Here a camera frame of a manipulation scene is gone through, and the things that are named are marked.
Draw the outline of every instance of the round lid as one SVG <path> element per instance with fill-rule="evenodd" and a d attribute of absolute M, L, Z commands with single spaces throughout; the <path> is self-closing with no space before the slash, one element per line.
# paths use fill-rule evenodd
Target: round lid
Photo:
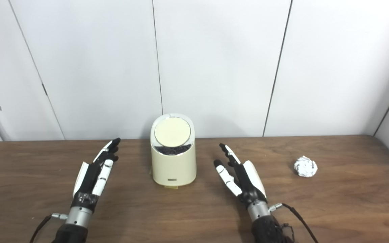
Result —
<path fill-rule="evenodd" d="M 190 126 L 182 118 L 168 117 L 157 124 L 154 135 L 161 145 L 177 147 L 189 139 Z"/>

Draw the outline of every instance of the white container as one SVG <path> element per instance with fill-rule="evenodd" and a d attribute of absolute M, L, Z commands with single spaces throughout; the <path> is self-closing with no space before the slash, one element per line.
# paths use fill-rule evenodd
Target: white container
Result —
<path fill-rule="evenodd" d="M 153 179 L 163 186 L 183 186 L 196 178 L 195 129 L 182 114 L 158 117 L 151 128 Z"/>

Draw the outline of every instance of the cable connector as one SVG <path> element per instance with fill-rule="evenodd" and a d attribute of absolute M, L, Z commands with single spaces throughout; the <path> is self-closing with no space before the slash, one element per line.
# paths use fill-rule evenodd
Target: cable connector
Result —
<path fill-rule="evenodd" d="M 268 210 L 270 212 L 274 212 L 276 211 L 277 209 L 281 208 L 283 206 L 282 203 L 277 203 L 277 204 L 274 204 L 273 206 L 269 207 Z"/>
<path fill-rule="evenodd" d="M 57 214 L 57 213 L 53 213 L 52 214 L 52 217 L 55 217 L 55 218 L 58 218 L 60 220 L 66 220 L 68 218 L 68 215 L 67 214 Z"/>

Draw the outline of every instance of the wood grain tabletop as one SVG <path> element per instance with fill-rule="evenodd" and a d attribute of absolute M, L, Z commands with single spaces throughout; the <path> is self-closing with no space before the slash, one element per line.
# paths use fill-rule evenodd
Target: wood grain tabletop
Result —
<path fill-rule="evenodd" d="M 0 243 L 28 242 L 42 219 L 68 213 L 82 161 L 105 140 L 0 142 Z M 371 136 L 206 138 L 196 140 L 196 180 L 167 189 L 151 178 L 149 140 L 122 140 L 120 159 L 89 225 L 89 243 L 253 243 L 244 206 L 224 186 L 213 161 L 218 144 L 256 166 L 270 205 L 295 207 L 323 243 L 389 243 L 389 150 Z M 305 155 L 318 164 L 312 178 L 295 174 Z M 312 242 L 285 208 L 273 213 Z M 50 243 L 63 221 L 37 235 Z"/>

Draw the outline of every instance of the black cable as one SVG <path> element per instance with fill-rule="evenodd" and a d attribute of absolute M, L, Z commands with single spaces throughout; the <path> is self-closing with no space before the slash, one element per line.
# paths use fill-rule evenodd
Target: black cable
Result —
<path fill-rule="evenodd" d="M 37 233 L 42 229 L 42 227 L 52 218 L 52 215 L 46 216 L 43 221 L 37 226 L 37 229 L 35 229 L 34 234 L 32 234 L 31 240 L 29 243 L 34 242 L 34 238 L 37 235 Z"/>
<path fill-rule="evenodd" d="M 310 227 L 307 225 L 307 223 L 303 220 L 303 217 L 291 206 L 287 205 L 286 203 L 282 203 L 282 205 L 286 208 L 288 208 L 295 216 L 303 223 L 304 227 L 306 227 L 307 231 L 309 231 L 310 236 L 312 237 L 313 241 L 315 243 L 319 243 L 318 240 L 316 239 L 315 235 L 313 234 L 312 230 Z"/>

